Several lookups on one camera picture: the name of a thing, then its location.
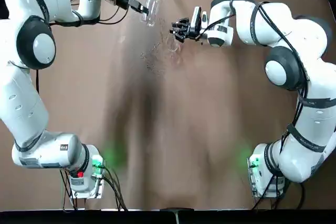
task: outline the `glass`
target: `glass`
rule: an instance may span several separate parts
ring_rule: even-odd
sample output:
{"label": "glass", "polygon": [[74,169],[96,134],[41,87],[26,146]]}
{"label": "glass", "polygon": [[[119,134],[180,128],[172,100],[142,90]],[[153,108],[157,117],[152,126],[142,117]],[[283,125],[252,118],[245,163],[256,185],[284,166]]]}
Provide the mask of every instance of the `glass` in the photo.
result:
{"label": "glass", "polygon": [[148,26],[154,26],[155,18],[157,15],[157,11],[159,9],[160,0],[146,0],[145,7],[148,8],[149,13],[142,14],[141,21],[145,22]]}

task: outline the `green light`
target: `green light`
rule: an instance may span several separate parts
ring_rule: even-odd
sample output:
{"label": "green light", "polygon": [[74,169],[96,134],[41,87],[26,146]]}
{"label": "green light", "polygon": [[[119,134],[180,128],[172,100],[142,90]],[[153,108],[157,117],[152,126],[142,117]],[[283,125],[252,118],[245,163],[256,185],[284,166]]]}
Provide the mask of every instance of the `green light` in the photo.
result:
{"label": "green light", "polygon": [[104,175],[104,160],[100,155],[92,156],[92,175],[101,178]]}

